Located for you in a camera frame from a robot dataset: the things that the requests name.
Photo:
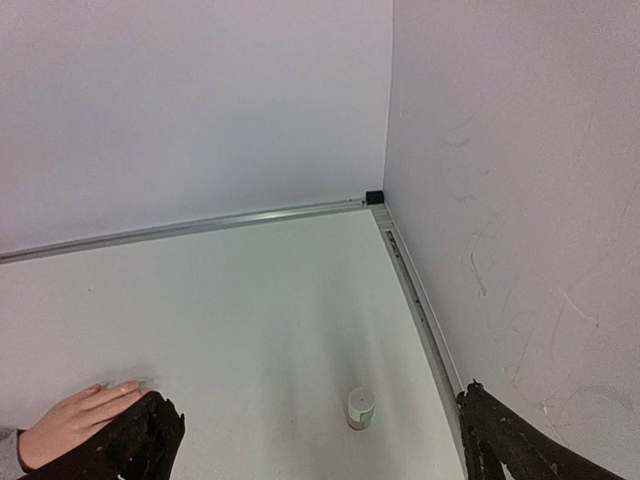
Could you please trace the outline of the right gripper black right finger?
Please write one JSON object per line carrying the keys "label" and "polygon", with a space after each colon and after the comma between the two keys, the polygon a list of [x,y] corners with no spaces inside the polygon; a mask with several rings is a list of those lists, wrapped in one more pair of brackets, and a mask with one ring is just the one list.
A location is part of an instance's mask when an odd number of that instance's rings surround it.
{"label": "right gripper black right finger", "polygon": [[477,381],[457,395],[456,403],[470,479],[618,478],[544,435]]}

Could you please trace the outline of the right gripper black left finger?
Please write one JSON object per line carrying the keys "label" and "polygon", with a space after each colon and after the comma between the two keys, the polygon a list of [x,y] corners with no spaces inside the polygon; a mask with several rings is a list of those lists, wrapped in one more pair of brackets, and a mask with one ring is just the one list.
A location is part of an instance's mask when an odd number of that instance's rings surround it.
{"label": "right gripper black left finger", "polygon": [[151,391],[83,444],[27,480],[168,480],[185,435],[185,416]]}

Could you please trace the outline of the mannequin hand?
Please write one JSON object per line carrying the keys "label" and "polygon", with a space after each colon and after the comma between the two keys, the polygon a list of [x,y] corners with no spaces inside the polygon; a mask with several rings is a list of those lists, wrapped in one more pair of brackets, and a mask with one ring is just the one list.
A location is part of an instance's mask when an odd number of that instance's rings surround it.
{"label": "mannequin hand", "polygon": [[61,400],[20,434],[22,466],[37,470],[73,450],[147,393],[138,381],[128,381],[112,387],[96,384]]}

